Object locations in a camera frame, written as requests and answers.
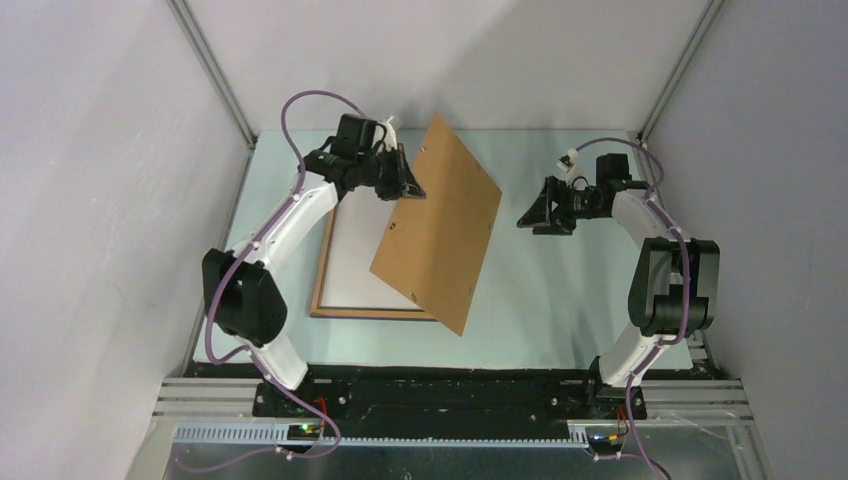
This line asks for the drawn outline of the brown cardboard backing board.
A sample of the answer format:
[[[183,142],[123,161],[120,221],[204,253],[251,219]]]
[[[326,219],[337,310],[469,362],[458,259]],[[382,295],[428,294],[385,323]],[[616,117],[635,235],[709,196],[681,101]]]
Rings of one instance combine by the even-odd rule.
[[[370,271],[461,336],[502,192],[440,114],[412,173],[426,196],[396,202]]]

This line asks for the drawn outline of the wooden picture frame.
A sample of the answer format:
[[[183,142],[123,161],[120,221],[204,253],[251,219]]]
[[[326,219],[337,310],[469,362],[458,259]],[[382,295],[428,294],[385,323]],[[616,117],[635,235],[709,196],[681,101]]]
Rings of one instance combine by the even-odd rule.
[[[421,310],[403,309],[366,309],[329,307],[322,303],[327,270],[329,265],[329,254],[336,223],[336,211],[332,210],[327,215],[326,227],[323,234],[321,250],[316,270],[316,278],[313,284],[311,299],[309,303],[309,315],[312,318],[339,318],[355,320],[375,321],[422,321],[434,322],[435,318]]]

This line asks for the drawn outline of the beach photo print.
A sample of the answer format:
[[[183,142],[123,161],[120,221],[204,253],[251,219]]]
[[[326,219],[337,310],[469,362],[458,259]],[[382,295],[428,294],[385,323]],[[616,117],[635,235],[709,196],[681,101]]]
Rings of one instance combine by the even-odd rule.
[[[421,310],[370,272],[393,207],[380,202],[365,207],[343,205],[336,210],[324,306]]]

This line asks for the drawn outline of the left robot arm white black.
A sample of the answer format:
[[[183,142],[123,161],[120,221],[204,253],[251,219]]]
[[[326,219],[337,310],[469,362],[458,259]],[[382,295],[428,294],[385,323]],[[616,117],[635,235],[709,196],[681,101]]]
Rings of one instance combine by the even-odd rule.
[[[343,115],[336,133],[300,160],[294,187],[276,209],[234,247],[212,248],[201,262],[205,332],[218,326],[234,337],[262,375],[281,385],[277,402],[292,416],[312,411],[316,390],[303,381],[307,362],[284,331],[288,306],[278,278],[307,234],[359,188],[382,201],[426,196],[392,117]]]

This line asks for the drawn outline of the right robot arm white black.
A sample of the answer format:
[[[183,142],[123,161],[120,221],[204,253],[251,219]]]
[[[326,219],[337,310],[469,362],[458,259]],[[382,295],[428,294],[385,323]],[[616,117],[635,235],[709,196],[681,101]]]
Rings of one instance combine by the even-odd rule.
[[[558,161],[564,178],[548,176],[517,220],[535,235],[569,236],[581,220],[615,220],[639,249],[627,296],[629,323],[606,353],[597,356],[583,382],[585,411],[606,418],[634,400],[645,373],[671,346],[714,320],[720,248],[688,235],[658,203],[649,183],[636,180],[626,155],[596,160],[588,182],[570,150]]]

